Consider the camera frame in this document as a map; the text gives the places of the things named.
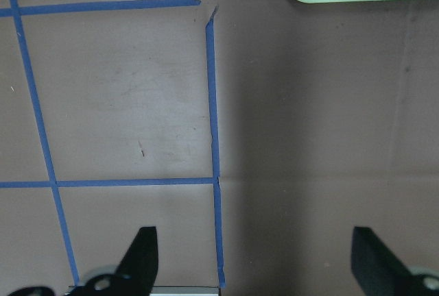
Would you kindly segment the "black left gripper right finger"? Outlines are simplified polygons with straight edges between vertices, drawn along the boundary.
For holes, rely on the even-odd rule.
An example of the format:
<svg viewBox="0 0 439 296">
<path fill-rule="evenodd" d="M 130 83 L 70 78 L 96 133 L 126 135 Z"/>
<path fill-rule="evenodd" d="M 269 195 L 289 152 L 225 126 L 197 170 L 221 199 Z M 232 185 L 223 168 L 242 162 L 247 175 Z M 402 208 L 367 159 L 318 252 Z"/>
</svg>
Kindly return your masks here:
<svg viewBox="0 0 439 296">
<path fill-rule="evenodd" d="M 438 294 L 438 272 L 409 269 L 369 227 L 353 228 L 351 272 L 365 295 Z"/>
</svg>

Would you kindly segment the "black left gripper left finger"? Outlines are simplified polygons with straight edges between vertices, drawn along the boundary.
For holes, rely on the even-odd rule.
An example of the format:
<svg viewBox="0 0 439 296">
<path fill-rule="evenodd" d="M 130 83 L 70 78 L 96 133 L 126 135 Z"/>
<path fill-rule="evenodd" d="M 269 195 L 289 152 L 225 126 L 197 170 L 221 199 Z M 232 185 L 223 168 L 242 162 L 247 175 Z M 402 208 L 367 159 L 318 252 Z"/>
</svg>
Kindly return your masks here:
<svg viewBox="0 0 439 296">
<path fill-rule="evenodd" d="M 142 227 L 114 273 L 96 275 L 73 289 L 74 295 L 150 295 L 158 274 L 155 227 Z"/>
</svg>

